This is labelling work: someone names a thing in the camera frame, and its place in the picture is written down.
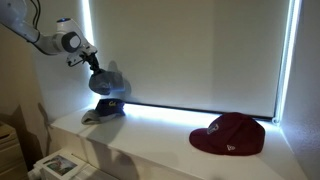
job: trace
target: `white countertop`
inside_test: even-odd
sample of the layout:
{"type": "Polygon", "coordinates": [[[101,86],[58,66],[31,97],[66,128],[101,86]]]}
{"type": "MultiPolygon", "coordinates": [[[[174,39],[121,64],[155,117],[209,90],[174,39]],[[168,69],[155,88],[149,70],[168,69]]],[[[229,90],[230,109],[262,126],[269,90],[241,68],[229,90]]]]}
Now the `white countertop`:
{"type": "Polygon", "coordinates": [[[82,116],[93,108],[59,118],[52,127],[200,179],[307,179],[281,129],[267,122],[259,122],[266,130],[261,153],[221,156],[202,152],[189,143],[190,132],[208,127],[217,115],[126,104],[126,116],[99,125],[82,125],[82,116]]]}

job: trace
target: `cap brim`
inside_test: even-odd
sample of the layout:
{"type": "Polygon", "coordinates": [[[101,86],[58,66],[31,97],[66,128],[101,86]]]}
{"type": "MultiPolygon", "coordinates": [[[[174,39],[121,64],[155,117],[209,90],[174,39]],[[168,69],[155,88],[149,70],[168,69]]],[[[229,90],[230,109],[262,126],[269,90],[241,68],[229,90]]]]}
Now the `cap brim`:
{"type": "Polygon", "coordinates": [[[223,155],[224,153],[214,148],[209,143],[209,135],[207,134],[207,128],[196,129],[190,133],[189,141],[191,145],[201,151],[223,155]]]}

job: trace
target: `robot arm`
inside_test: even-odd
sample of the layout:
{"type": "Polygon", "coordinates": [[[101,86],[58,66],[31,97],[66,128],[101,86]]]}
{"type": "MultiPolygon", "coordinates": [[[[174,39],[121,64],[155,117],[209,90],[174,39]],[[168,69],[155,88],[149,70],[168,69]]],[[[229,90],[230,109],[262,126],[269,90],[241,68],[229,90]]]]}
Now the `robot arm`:
{"type": "Polygon", "coordinates": [[[74,20],[70,18],[58,20],[57,32],[47,36],[25,21],[27,15],[25,0],[0,0],[0,12],[1,24],[32,43],[42,53],[46,55],[68,53],[67,63],[70,67],[80,62],[88,62],[93,71],[89,81],[92,91],[101,95],[109,95],[112,90],[122,91],[124,89],[121,75],[114,76],[99,68],[95,56],[97,48],[88,42],[74,20]]]}

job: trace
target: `maroon baseball cap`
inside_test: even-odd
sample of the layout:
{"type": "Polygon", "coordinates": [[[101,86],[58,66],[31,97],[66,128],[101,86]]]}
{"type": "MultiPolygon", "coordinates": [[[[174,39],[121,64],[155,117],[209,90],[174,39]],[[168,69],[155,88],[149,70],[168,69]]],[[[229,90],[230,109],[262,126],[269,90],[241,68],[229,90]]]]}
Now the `maroon baseball cap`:
{"type": "Polygon", "coordinates": [[[202,151],[231,156],[260,153],[265,130],[250,116],[233,112],[214,120],[208,128],[196,129],[189,136],[190,143],[202,151]]]}

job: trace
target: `window sill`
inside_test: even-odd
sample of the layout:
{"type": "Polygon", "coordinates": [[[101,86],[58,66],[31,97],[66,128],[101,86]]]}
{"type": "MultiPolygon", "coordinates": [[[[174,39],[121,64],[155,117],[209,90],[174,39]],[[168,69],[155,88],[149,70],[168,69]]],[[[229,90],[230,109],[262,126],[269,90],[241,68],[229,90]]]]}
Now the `window sill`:
{"type": "Polygon", "coordinates": [[[126,104],[124,117],[82,125],[82,116],[93,107],[59,118],[51,126],[201,179],[307,179],[281,129],[272,124],[259,122],[266,130],[261,153],[221,156],[199,151],[188,140],[191,131],[208,127],[216,115],[126,104]]]}

